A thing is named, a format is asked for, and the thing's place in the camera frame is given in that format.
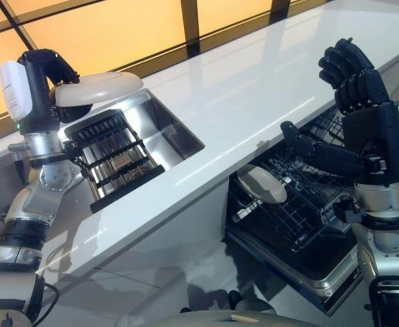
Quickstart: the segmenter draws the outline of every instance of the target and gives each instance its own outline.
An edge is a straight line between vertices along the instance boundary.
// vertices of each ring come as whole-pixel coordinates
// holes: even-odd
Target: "black dishwasher rack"
[[[83,150],[76,163],[88,179],[93,213],[164,172],[121,110],[106,110],[65,129]]]
[[[335,108],[327,110],[302,129],[314,140],[343,144],[340,113]],[[313,168],[304,163],[281,141],[251,164],[260,166],[285,185],[287,200],[281,204],[266,204],[252,197],[243,188],[234,173],[230,179],[227,217],[229,223],[238,223],[249,216],[263,215],[271,220],[271,242],[282,243],[298,252],[313,241],[325,226],[334,219],[332,204],[343,194],[352,193],[352,182]]]

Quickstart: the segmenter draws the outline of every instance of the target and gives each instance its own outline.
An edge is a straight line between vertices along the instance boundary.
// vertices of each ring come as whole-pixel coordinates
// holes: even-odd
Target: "robotic hand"
[[[55,85],[51,91],[47,78]],[[8,112],[25,138],[8,148],[26,185],[14,198],[0,233],[0,326],[37,326],[53,307],[36,321],[44,287],[52,287],[36,273],[41,250],[61,199],[79,173],[71,160],[82,151],[70,143],[63,148],[60,123],[75,121],[93,102],[128,94],[143,83],[133,74],[117,72],[80,78],[56,52],[43,49],[4,63],[0,85]],[[29,152],[28,181],[23,151]]]
[[[344,115],[344,148],[313,142],[288,121],[281,129],[308,164],[354,180],[356,198],[343,197],[334,212],[354,223],[375,325],[399,326],[399,102],[351,41],[341,39],[319,61],[319,76],[336,90]]]

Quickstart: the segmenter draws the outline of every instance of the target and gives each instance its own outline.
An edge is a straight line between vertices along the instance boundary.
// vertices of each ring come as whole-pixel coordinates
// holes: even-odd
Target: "white plate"
[[[287,199],[282,183],[261,167],[248,164],[240,168],[237,175],[246,191],[263,202],[277,204]]]

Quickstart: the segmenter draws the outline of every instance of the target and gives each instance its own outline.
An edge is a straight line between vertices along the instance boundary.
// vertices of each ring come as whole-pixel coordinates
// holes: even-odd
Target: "window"
[[[204,35],[271,9],[271,0],[197,0],[199,35]]]
[[[326,1],[0,0],[0,65],[51,48],[81,75],[143,77]],[[0,92],[0,137],[14,130]]]

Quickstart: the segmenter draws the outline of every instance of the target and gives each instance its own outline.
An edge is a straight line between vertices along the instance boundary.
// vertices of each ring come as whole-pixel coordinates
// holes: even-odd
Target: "white countertop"
[[[399,56],[399,1],[335,0],[146,77],[145,87],[205,148],[84,221],[55,222],[74,234],[47,242],[45,259],[66,239],[71,244],[51,258],[46,281],[58,280],[54,265],[65,255],[63,273],[79,276],[132,246],[279,141],[281,122],[302,125],[329,108],[334,93],[317,63],[342,37],[386,69]],[[0,140],[0,154],[19,138]]]

